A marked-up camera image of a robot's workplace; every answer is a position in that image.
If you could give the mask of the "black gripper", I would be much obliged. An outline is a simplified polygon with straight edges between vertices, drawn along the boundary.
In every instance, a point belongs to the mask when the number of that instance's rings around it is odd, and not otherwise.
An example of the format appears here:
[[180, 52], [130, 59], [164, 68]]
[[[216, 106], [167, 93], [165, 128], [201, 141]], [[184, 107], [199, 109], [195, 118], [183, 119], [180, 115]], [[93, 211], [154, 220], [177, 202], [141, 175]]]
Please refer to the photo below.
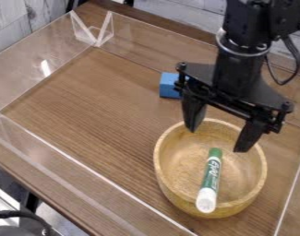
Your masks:
[[221, 49], [212, 65], [180, 62], [175, 89], [183, 100], [183, 119], [192, 133], [205, 118], [207, 107], [245, 120], [235, 152], [248, 152], [263, 134], [282, 130], [292, 102], [270, 87], [262, 76], [268, 66], [266, 51]]

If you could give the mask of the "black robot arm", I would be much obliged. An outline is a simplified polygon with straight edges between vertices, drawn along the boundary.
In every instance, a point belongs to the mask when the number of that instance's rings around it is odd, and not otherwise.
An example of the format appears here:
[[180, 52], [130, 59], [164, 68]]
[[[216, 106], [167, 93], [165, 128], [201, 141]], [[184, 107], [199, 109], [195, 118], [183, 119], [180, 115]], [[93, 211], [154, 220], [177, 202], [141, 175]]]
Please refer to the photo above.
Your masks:
[[300, 0], [228, 0], [223, 27], [216, 34], [212, 65], [180, 62], [175, 89], [183, 100], [185, 127], [196, 131], [207, 107], [245, 119], [233, 150], [247, 152], [264, 134], [278, 133], [294, 110], [292, 102], [262, 77], [275, 41], [283, 41], [300, 63], [291, 35], [300, 30]]

